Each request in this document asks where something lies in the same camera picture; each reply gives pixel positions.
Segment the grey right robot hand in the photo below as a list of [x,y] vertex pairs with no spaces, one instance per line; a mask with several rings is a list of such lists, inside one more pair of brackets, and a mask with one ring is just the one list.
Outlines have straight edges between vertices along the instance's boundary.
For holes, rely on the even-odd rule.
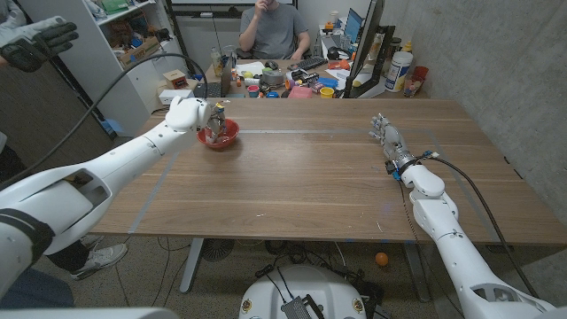
[[386,170],[389,174],[402,174],[416,162],[416,157],[408,150],[403,136],[386,117],[380,113],[372,118],[371,124],[374,130],[369,134],[382,145],[384,155],[388,159]]

